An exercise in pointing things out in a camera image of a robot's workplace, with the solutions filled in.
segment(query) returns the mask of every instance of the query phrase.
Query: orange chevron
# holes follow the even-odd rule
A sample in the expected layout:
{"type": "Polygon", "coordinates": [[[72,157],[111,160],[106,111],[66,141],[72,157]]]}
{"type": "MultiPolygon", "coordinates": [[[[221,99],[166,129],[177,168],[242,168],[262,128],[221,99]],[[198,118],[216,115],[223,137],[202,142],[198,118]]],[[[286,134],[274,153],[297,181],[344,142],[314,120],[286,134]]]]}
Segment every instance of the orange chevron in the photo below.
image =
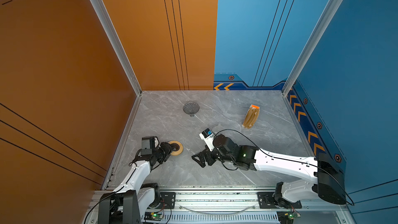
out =
{"type": "Polygon", "coordinates": [[[290,96],[290,104],[292,104],[292,98],[297,98],[296,95],[291,95],[290,96]]]}
{"type": "Polygon", "coordinates": [[[225,90],[229,90],[229,87],[232,86],[233,83],[229,84],[228,86],[224,87],[225,90]]]}
{"type": "Polygon", "coordinates": [[[311,136],[318,138],[318,136],[314,132],[308,132],[308,142],[311,143],[311,136]]]}
{"type": "Polygon", "coordinates": [[[298,121],[300,122],[300,115],[304,115],[304,116],[307,116],[306,114],[305,114],[305,112],[300,112],[300,111],[298,111],[298,121]]]}
{"type": "Polygon", "coordinates": [[[223,84],[223,83],[218,84],[214,89],[220,91],[220,90],[218,89],[218,87],[221,86],[222,84],[223,84]]]}
{"type": "Polygon", "coordinates": [[[319,148],[319,149],[325,151],[325,149],[322,146],[320,146],[319,144],[314,144],[314,155],[315,156],[316,156],[316,148],[319,148]]]}
{"type": "Polygon", "coordinates": [[[301,105],[299,103],[294,103],[293,105],[294,105],[293,111],[296,113],[296,107],[301,107],[301,105]]]}

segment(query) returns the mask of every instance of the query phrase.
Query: hexagon emblem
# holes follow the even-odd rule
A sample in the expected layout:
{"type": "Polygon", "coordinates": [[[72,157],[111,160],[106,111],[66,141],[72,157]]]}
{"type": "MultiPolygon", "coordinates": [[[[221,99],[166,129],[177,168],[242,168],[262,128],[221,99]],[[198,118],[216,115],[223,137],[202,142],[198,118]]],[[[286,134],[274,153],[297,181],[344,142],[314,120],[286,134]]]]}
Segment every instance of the hexagon emblem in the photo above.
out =
{"type": "Polygon", "coordinates": [[[341,163],[341,156],[339,154],[335,154],[334,160],[336,160],[336,162],[338,162],[338,163],[341,163]]]}

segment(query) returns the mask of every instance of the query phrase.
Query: blue wall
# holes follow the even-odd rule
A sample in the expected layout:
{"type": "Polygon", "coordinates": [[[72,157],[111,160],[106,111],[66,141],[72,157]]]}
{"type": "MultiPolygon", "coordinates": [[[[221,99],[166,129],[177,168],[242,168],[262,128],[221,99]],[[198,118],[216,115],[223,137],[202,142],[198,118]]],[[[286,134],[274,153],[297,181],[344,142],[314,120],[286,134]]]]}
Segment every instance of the blue wall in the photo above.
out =
{"type": "MultiPolygon", "coordinates": [[[[398,179],[397,0],[343,0],[298,81],[346,157],[348,193],[398,179]]],[[[350,194],[398,193],[398,181],[350,194]]],[[[351,207],[358,223],[396,223],[398,195],[351,207]]]]}
{"type": "Polygon", "coordinates": [[[328,0],[281,0],[275,13],[278,2],[218,0],[216,74],[237,74],[250,87],[289,76],[328,0]]]}

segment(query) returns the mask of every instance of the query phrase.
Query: ribbed bowl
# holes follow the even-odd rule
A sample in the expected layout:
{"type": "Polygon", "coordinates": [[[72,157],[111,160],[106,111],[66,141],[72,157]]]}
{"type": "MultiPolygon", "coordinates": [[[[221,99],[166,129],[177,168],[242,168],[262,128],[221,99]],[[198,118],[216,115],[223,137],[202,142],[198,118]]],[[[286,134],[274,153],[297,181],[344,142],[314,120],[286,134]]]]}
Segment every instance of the ribbed bowl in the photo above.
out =
{"type": "Polygon", "coordinates": [[[191,117],[195,116],[195,113],[199,111],[199,105],[196,102],[190,101],[184,105],[182,108],[186,114],[189,114],[191,117]]]}

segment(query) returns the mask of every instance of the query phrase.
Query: orange wall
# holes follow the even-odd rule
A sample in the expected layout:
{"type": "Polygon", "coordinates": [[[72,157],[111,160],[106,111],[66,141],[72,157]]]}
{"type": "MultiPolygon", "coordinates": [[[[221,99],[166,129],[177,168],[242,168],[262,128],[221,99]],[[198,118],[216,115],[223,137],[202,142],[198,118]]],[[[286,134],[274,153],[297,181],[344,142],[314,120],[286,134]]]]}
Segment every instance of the orange wall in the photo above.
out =
{"type": "Polygon", "coordinates": [[[7,1],[0,103],[65,145],[0,105],[0,223],[80,223],[135,94],[89,0],[7,1]]]}
{"type": "Polygon", "coordinates": [[[218,0],[103,0],[143,90],[212,89],[218,0]]]}

